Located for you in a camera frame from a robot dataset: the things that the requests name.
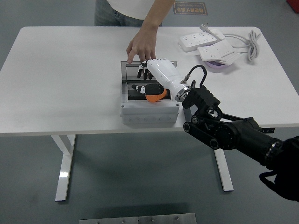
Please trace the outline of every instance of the black cable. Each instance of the black cable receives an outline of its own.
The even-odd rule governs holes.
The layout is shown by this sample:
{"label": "black cable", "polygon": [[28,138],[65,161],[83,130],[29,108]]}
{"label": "black cable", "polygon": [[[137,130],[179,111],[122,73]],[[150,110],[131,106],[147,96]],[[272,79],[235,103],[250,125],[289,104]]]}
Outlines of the black cable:
{"label": "black cable", "polygon": [[201,82],[200,82],[200,84],[199,84],[199,86],[201,87],[202,85],[203,85],[203,83],[204,83],[204,81],[205,81],[205,79],[206,79],[206,75],[207,75],[207,71],[206,71],[206,68],[203,66],[203,65],[196,65],[196,66],[194,66],[191,70],[190,70],[190,72],[188,73],[188,76],[190,76],[191,75],[191,73],[194,71],[194,69],[196,69],[196,68],[202,68],[202,70],[203,70],[203,72],[204,72],[204,76],[203,76],[203,78],[202,78],[202,80],[201,80]]}

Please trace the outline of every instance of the person's arm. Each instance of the person's arm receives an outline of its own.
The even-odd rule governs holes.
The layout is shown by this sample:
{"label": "person's arm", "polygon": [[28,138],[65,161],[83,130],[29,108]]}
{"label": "person's arm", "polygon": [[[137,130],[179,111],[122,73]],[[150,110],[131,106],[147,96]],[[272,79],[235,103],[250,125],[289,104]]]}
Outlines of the person's arm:
{"label": "person's arm", "polygon": [[174,2],[175,0],[155,0],[139,32],[127,48],[128,63],[132,63],[135,55],[139,55],[141,62],[156,58],[155,47],[158,27]]}

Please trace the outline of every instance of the table leg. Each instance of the table leg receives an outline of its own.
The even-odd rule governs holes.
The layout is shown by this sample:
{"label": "table leg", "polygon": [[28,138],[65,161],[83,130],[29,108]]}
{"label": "table leg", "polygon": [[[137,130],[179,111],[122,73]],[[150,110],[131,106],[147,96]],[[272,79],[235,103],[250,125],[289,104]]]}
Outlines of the table leg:
{"label": "table leg", "polygon": [[52,138],[63,152],[55,201],[65,201],[69,186],[71,160],[73,157],[76,135],[52,135]]}
{"label": "table leg", "polygon": [[230,179],[228,164],[226,163],[224,151],[222,149],[214,150],[219,174],[222,182],[223,191],[233,191],[233,183]]}

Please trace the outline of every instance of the table top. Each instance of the table top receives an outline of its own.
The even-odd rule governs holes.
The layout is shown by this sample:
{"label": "table top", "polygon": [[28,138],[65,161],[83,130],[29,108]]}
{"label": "table top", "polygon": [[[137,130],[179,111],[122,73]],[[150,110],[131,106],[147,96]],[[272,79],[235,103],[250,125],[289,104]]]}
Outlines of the table top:
{"label": "table top", "polygon": [[[248,37],[255,27],[216,27]],[[0,136],[182,131],[182,106],[176,123],[125,125],[120,117],[121,61],[139,28],[25,27],[0,71]],[[198,27],[160,27],[156,56],[177,61],[185,76],[205,65],[197,51],[184,52],[179,37]],[[233,45],[242,45],[229,38]],[[224,113],[254,117],[261,127],[299,126],[299,96],[268,45],[258,39],[260,55],[242,55],[223,69],[206,66],[204,85]],[[193,79],[201,80],[202,71]]]}

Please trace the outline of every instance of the person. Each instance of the person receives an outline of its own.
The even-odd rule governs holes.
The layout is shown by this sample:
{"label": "person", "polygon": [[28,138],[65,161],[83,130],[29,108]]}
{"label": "person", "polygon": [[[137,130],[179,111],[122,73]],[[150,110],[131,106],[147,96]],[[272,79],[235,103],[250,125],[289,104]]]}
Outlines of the person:
{"label": "person", "polygon": [[128,63],[155,59],[158,27],[175,0],[96,0],[95,26],[140,27],[127,48]]}

